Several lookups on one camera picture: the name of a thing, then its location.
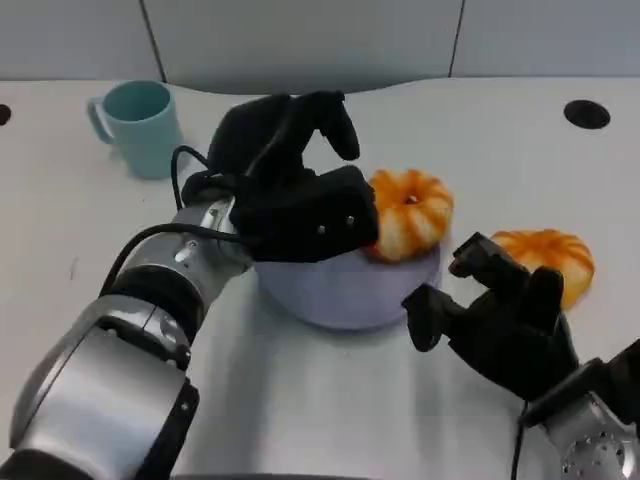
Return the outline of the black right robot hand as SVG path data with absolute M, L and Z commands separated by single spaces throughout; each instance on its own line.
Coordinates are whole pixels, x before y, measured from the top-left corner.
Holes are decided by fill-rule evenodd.
M 528 402 L 578 368 L 558 270 L 528 271 L 497 243 L 474 233 L 454 251 L 449 271 L 486 290 L 468 306 L 426 283 L 411 292 L 402 306 L 418 351 L 428 352 L 447 338 L 469 367 Z

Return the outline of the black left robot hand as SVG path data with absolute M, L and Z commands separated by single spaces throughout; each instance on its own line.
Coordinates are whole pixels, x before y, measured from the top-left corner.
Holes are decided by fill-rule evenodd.
M 246 177 L 271 190 L 315 176 L 303 152 L 318 131 L 344 161 L 360 156 L 357 133 L 340 91 L 275 94 L 231 108 L 212 137 L 207 168 Z

